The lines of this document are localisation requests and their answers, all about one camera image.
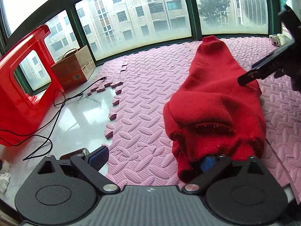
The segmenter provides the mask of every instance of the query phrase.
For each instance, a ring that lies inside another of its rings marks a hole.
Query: mat
[[[243,37],[222,39],[245,70],[276,47],[269,39]],[[187,42],[150,49],[105,63],[100,74],[114,72],[116,88],[106,126],[112,137],[107,177],[123,187],[132,185],[179,185],[177,162],[171,153],[172,141],[164,130],[163,106],[186,79],[190,63],[201,42]],[[277,181],[292,184],[301,196],[301,95],[292,91],[290,79],[269,77],[259,80],[262,109],[267,121],[263,160]]]

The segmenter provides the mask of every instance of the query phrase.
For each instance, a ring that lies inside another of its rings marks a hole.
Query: white tiled floor
[[[80,87],[65,92],[67,97],[71,97],[78,92],[85,89],[92,82],[100,67],[97,67],[88,82]],[[57,159],[61,155],[76,151],[81,148],[87,148],[90,152],[99,148],[102,144],[110,145],[111,141],[104,136],[104,129],[107,123],[112,123],[109,118],[109,110],[113,107],[112,100],[115,91],[110,87],[106,88],[104,92],[93,92],[91,96],[86,94],[82,97],[69,101],[63,108],[57,125],[51,136],[53,142],[53,149],[51,154],[55,155]],[[41,126],[47,123],[58,111],[58,108],[50,107]],[[39,132],[42,136],[48,136],[53,124]],[[4,194],[0,193],[0,199],[5,201],[8,205],[15,208],[14,197],[26,180],[28,175],[33,171],[36,165],[42,158],[34,158],[27,161],[22,161],[34,149],[44,142],[42,138],[32,138],[24,146],[19,147],[1,147],[1,158],[11,163],[11,179],[8,188]],[[49,146],[44,147],[37,154],[43,154],[49,149]],[[107,173],[107,164],[100,171],[102,174]]]

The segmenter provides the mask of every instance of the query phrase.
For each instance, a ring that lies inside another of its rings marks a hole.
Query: thin wire
[[[98,79],[97,81],[93,82],[91,85],[89,85],[87,88],[85,88],[85,89],[84,89],[83,91],[81,91],[80,93],[78,93],[78,94],[76,94],[76,95],[74,95],[74,96],[72,96],[72,97],[69,97],[69,98],[66,98],[66,96],[63,94],[62,91],[56,89],[56,90],[54,91],[54,93],[53,93],[53,106],[54,106],[54,107],[56,107],[56,106],[58,106],[58,105],[61,105],[61,106],[60,106],[60,109],[57,111],[57,113],[53,116],[53,118],[52,118],[49,122],[47,122],[47,123],[46,123],[45,125],[43,125],[42,127],[40,127],[40,128],[37,129],[36,131],[34,131],[34,132],[32,132],[32,133],[29,133],[29,134],[18,134],[18,133],[14,133],[14,132],[12,132],[12,131],[9,131],[9,130],[0,129],[0,131],[2,131],[2,132],[8,132],[8,133],[14,134],[14,135],[19,136],[19,137],[26,137],[26,136],[29,136],[29,137],[27,137],[26,139],[24,139],[23,141],[21,141],[20,143],[15,144],[15,145],[9,143],[8,141],[6,141],[6,140],[5,140],[4,138],[2,138],[1,136],[0,136],[0,138],[1,138],[2,140],[4,140],[4,142],[8,143],[10,146],[13,146],[13,147],[16,147],[16,146],[19,146],[19,145],[23,144],[24,142],[26,142],[28,139],[30,139],[30,138],[32,138],[32,137],[41,137],[41,138],[46,139],[46,141],[45,141],[43,144],[41,144],[38,148],[36,148],[30,155],[26,156],[26,157],[23,159],[23,161],[26,161],[26,160],[29,160],[29,159],[33,159],[33,158],[42,157],[42,156],[44,156],[44,155],[49,154],[49,153],[51,152],[52,148],[53,148],[53,143],[52,143],[50,137],[51,137],[51,135],[52,135],[52,133],[53,133],[53,131],[54,131],[54,128],[55,128],[55,126],[56,126],[56,124],[57,124],[57,122],[58,122],[58,118],[59,118],[59,116],[60,116],[60,114],[61,114],[61,111],[62,111],[63,107],[65,106],[66,102],[68,102],[68,101],[70,101],[70,100],[72,100],[72,99],[74,99],[74,98],[77,98],[77,97],[82,96],[82,95],[83,95],[83,92],[86,91],[89,87],[91,87],[92,85],[94,85],[96,82],[101,81],[101,80],[105,80],[105,79],[106,79],[106,77],[102,77],[102,78]],[[55,93],[56,93],[56,92],[60,92],[60,93],[63,95],[63,97],[64,97],[64,101],[63,101],[63,102],[58,103],[58,104],[55,104]],[[34,134],[34,133],[36,133],[37,131],[39,131],[39,130],[43,129],[44,127],[46,127],[47,125],[49,125],[49,124],[55,119],[55,117],[56,117],[56,120],[55,120],[55,122],[54,122],[54,124],[53,124],[53,127],[52,127],[52,129],[51,129],[51,131],[50,131],[48,137],[45,137],[45,136],[42,136],[42,135],[38,135],[38,134]],[[48,150],[47,152],[45,152],[44,154],[41,154],[41,155],[32,156],[32,155],[34,155],[37,151],[39,151],[39,150],[40,150],[40,149],[41,149],[48,141],[50,142],[50,148],[49,148],[49,150]]]

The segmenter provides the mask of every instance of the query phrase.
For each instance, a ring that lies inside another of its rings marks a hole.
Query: metal screw
[[[196,184],[187,184],[185,185],[185,189],[190,192],[197,191],[200,187]]]
[[[106,184],[103,186],[103,190],[107,191],[107,192],[113,192],[116,191],[118,189],[118,186],[116,184]]]

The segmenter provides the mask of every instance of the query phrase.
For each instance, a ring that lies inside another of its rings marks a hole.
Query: red garment
[[[242,87],[246,71],[215,36],[203,38],[189,76],[164,106],[165,130],[173,140],[178,176],[190,182],[192,164],[207,155],[225,154],[234,160],[259,158],[265,142],[265,120],[257,81]]]

